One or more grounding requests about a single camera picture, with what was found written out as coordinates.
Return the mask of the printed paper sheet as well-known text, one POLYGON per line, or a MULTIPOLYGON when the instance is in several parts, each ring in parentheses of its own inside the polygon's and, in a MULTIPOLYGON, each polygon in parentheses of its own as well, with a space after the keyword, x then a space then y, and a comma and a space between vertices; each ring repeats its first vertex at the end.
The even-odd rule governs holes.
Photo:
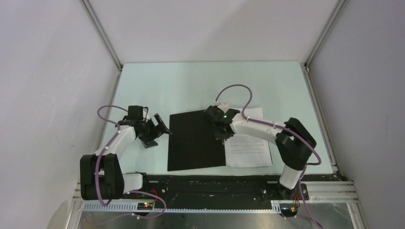
POLYGON ((269 167, 272 163, 269 142, 251 135, 235 134, 224 142, 228 167, 269 167))

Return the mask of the red and black file folder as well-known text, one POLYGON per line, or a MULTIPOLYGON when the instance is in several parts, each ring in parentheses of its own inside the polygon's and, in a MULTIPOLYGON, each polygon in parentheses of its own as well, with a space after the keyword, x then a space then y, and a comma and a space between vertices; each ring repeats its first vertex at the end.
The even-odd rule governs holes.
POLYGON ((225 150, 204 111, 170 115, 168 171, 225 166, 225 150))

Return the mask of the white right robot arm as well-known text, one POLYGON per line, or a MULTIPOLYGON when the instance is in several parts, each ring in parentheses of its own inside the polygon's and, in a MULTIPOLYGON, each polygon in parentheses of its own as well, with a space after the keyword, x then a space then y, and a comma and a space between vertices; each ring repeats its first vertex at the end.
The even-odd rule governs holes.
POLYGON ((309 163, 309 158, 321 158, 316 152, 316 140, 296 118, 283 123, 267 121, 248 116, 245 110, 237 110, 226 105, 211 105, 204 116, 214 128, 217 140, 227 140, 236 134, 249 135, 266 140, 277 146, 284 163, 279 179, 278 194, 283 199, 291 199, 297 193, 296 185, 300 181, 309 163))

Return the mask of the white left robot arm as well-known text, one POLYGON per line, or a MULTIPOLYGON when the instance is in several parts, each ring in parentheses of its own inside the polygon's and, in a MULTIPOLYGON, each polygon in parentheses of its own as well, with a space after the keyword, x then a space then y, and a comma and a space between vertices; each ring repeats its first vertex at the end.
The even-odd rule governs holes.
POLYGON ((80 159, 80 190, 84 200, 98 200, 105 206, 131 191, 141 199, 150 195, 146 174, 123 173, 120 159, 134 141, 140 140, 148 149, 158 145, 156 139, 171 132, 159 114, 149 116, 148 107, 131 105, 124 111, 126 115, 117 122, 104 119, 115 127, 105 146, 80 159))

